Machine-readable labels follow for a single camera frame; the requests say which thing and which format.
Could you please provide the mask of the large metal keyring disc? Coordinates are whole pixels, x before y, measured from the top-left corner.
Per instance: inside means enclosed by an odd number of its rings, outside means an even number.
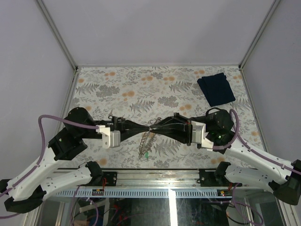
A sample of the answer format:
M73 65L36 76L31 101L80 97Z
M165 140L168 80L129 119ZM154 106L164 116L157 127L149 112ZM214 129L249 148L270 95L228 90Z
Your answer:
M139 144L138 159L145 158L145 153L152 153L152 147L156 143L158 134L146 131L142 135L142 139Z

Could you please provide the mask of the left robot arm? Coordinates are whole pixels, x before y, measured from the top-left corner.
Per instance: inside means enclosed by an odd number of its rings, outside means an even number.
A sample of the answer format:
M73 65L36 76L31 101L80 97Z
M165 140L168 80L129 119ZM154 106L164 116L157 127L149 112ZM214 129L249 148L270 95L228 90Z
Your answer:
M42 115L38 118L39 125L43 118L61 121L64 128L46 143L44 130L40 127L42 150L39 158L15 178L0 181L0 194L8 195L4 202L8 212L27 213L70 187L101 184L103 171L95 161L63 176L50 177L56 169L87 149L84 139L99 139L102 147L107 149L118 147L122 141L149 130L148 126L115 116L108 121L96 121L83 107L72 109L64 119Z

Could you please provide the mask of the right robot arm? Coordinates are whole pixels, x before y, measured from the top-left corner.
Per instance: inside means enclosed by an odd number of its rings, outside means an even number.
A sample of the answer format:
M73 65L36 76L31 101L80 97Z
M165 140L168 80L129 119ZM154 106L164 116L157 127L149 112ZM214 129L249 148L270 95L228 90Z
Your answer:
M214 172L220 185L247 184L271 192L279 200L296 206L301 196L301 161L273 156L247 143L239 135L237 113L217 107L204 116L186 118L178 113L150 126L152 133L198 149L219 152L251 166L242 168L222 161Z

